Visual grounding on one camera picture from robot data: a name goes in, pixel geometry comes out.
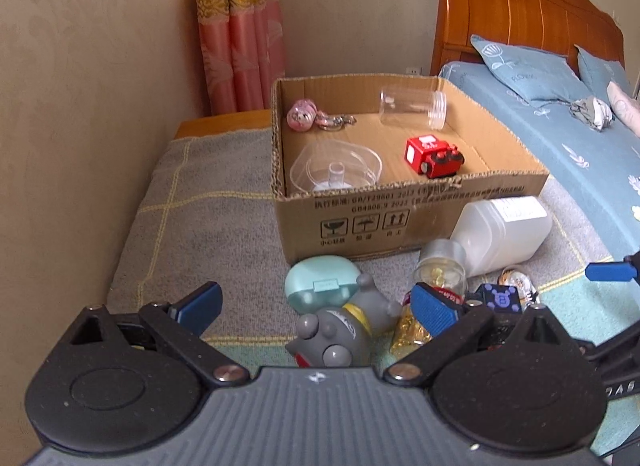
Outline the black toy train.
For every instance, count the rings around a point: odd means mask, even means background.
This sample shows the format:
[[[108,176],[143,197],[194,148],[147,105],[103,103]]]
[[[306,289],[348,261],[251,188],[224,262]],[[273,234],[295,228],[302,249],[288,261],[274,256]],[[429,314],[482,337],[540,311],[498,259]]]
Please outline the black toy train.
[[[521,314],[523,311],[518,289],[511,285],[480,284],[466,299],[483,302],[496,313]]]

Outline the capsule bottle silver cap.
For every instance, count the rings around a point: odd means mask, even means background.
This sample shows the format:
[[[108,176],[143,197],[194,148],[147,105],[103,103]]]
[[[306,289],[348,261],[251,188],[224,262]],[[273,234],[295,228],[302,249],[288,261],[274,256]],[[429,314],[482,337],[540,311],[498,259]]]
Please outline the capsule bottle silver cap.
[[[408,356],[457,322],[468,290],[465,258],[463,247],[447,238],[421,249],[390,344],[395,358]]]

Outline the white frosted plastic bottle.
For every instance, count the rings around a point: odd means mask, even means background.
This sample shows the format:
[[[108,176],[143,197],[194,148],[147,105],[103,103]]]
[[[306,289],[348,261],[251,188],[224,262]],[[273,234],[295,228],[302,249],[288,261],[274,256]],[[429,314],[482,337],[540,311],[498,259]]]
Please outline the white frosted plastic bottle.
[[[474,277],[529,260],[551,228],[535,196],[487,199],[464,206],[450,238],[463,247],[466,274]]]

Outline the grey hippo toy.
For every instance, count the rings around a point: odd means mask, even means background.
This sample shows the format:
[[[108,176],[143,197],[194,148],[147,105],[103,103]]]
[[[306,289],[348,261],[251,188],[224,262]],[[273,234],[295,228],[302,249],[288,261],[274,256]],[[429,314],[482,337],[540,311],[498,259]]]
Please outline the grey hippo toy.
[[[300,368],[366,366],[375,339],[395,328],[401,304],[387,298],[370,274],[360,274],[357,286],[341,307],[299,316],[296,337],[285,350]]]

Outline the mint green round case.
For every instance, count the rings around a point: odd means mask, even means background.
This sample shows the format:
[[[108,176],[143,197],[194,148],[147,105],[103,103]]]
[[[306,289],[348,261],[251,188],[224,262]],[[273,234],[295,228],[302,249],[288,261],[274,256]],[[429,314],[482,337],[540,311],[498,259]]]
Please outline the mint green round case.
[[[299,261],[288,270],[284,281],[286,302],[298,314],[341,307],[358,290],[360,274],[356,264],[340,256]]]

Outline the clear plastic jar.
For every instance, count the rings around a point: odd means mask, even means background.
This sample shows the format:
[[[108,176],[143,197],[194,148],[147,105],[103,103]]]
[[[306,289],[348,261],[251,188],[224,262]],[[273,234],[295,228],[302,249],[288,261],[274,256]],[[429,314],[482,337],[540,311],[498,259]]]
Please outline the clear plastic jar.
[[[444,129],[448,100],[442,91],[383,86],[380,92],[380,118],[383,125],[403,128]]]

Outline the small round snow globe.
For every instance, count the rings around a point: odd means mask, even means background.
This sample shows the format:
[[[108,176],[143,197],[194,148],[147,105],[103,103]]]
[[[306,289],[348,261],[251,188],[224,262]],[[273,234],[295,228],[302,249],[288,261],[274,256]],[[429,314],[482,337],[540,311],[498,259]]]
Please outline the small round snow globe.
[[[498,283],[504,286],[513,286],[518,291],[523,309],[539,302],[538,290],[524,267],[518,265],[505,267],[498,277]]]

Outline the blue floral bed sheet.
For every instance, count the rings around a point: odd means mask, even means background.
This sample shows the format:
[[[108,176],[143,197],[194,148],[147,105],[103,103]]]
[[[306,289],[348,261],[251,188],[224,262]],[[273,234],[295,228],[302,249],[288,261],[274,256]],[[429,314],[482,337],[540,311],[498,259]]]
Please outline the blue floral bed sheet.
[[[601,132],[562,102],[529,104],[483,64],[448,62],[439,76],[510,129],[573,197],[614,256],[639,249],[639,139],[615,120]]]

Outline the grey checked blanket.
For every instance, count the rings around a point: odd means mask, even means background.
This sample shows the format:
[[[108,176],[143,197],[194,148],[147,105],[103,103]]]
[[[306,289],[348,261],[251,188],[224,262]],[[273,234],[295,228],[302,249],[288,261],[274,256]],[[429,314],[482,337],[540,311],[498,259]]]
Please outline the grey checked blanket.
[[[250,370],[288,366],[295,312],[285,301],[288,265],[269,198],[266,130],[172,142],[153,172],[107,295],[112,312],[172,302],[208,281],[224,292],[206,340]],[[636,322],[638,287],[595,283],[586,264],[608,251],[566,190],[549,179],[541,202],[552,230],[525,274],[566,330],[602,342]]]

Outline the grey crumpled cloth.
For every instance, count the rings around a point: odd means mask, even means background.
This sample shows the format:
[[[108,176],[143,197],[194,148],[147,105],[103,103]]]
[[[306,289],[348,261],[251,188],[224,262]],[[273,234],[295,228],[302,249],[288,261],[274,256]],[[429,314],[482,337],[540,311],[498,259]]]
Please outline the grey crumpled cloth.
[[[614,121],[611,107],[596,96],[589,96],[570,103],[570,113],[574,118],[598,132],[611,126]]]

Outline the clear plastic lid bowl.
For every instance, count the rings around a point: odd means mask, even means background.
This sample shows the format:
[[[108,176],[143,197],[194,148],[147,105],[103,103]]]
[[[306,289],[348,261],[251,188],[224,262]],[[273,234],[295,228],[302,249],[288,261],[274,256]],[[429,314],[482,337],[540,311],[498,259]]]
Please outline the clear plastic lid bowl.
[[[306,146],[288,170],[288,177],[295,192],[313,193],[375,186],[382,171],[383,161],[372,149],[328,140]]]

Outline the blue floral pillow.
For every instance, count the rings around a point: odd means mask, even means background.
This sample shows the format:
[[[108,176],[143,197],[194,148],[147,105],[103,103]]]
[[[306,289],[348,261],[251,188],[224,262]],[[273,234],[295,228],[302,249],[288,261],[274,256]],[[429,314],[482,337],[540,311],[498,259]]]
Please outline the blue floral pillow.
[[[470,38],[491,74],[529,104],[572,103],[591,95],[563,56],[538,48]]]

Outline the wooden bedside table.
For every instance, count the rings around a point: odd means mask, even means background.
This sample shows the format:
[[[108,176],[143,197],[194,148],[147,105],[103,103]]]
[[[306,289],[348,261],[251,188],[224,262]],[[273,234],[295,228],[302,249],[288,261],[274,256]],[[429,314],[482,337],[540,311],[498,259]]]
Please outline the wooden bedside table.
[[[260,130],[270,127],[270,111],[259,109],[233,114],[202,117],[183,121],[174,136],[175,140],[185,137],[207,137],[239,130]]]

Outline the wooden bed headboard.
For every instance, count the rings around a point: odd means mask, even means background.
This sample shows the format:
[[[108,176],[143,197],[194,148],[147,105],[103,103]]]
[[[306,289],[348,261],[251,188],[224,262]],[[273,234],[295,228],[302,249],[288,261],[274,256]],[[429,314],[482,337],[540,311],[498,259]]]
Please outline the wooden bed headboard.
[[[448,62],[479,62],[473,34],[559,54],[573,70],[580,46],[625,62],[622,30],[590,0],[439,0],[431,73]]]

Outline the pink keychain charm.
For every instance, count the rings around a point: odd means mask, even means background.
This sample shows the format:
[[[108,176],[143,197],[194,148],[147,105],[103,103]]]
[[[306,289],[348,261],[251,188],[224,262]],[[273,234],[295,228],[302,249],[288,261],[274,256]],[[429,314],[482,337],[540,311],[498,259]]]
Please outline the pink keychain charm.
[[[313,127],[323,131],[338,131],[357,122],[352,114],[327,114],[308,98],[296,100],[285,119],[288,126],[296,132],[307,132]]]

